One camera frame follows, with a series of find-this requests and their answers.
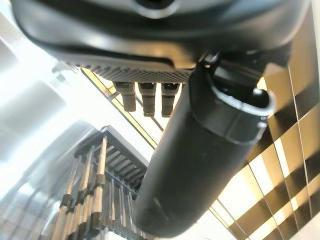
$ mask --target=metal rack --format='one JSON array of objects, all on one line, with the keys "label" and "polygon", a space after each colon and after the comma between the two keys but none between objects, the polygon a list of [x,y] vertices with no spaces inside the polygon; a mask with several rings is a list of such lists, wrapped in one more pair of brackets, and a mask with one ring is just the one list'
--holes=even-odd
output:
[{"label": "metal rack", "polygon": [[107,232],[128,240],[154,239],[133,222],[148,162],[111,126],[83,140],[74,157],[50,239],[99,239]]}]

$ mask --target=vent grille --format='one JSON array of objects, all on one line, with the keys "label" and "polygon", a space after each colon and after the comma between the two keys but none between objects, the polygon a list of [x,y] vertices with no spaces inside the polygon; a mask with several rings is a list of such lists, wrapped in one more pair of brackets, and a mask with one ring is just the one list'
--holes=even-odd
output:
[{"label": "vent grille", "polygon": [[186,83],[191,70],[150,71],[118,66],[86,66],[101,77],[113,82]]}]

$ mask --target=black cylindrical container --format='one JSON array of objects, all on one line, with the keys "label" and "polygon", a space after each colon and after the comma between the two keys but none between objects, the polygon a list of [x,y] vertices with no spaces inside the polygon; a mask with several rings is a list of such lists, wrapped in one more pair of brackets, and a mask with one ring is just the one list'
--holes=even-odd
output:
[{"label": "black cylindrical container", "polygon": [[146,171],[136,225],[165,238],[193,225],[244,163],[274,105],[264,90],[243,101],[219,91],[210,71],[197,66]]}]

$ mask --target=black plastic housing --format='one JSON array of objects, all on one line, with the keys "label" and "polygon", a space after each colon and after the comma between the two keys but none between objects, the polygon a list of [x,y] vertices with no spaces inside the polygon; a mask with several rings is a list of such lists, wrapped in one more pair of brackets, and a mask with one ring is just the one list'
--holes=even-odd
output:
[{"label": "black plastic housing", "polygon": [[134,6],[94,2],[11,0],[21,30],[52,55],[82,66],[150,71],[193,69],[207,52],[282,46],[299,29],[310,1],[198,1],[183,11],[191,2],[183,0],[162,19],[141,16]]},{"label": "black plastic housing", "polygon": [[255,89],[251,99],[255,105],[220,92],[210,70],[196,67],[142,181],[138,227],[171,238],[203,215],[267,126],[272,93]]}]

